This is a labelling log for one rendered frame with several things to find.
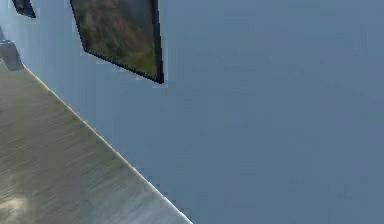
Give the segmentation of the black framed landscape picture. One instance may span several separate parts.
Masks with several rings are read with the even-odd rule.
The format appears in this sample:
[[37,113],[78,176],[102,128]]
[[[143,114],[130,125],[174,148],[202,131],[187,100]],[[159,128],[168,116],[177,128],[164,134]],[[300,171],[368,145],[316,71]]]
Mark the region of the black framed landscape picture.
[[165,81],[159,0],[70,0],[85,52],[153,82]]

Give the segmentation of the grey furniture leg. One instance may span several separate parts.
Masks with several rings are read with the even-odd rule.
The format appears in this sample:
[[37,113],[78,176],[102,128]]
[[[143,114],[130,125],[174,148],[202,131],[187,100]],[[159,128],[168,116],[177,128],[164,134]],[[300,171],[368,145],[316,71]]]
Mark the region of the grey furniture leg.
[[23,70],[24,65],[15,43],[7,39],[0,27],[0,59],[10,71]]

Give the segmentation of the small black framed picture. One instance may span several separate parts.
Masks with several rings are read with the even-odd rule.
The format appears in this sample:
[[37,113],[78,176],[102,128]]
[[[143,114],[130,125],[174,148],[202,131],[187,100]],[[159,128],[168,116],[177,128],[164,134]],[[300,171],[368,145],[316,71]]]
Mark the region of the small black framed picture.
[[35,18],[35,12],[30,0],[12,0],[16,12],[30,18]]

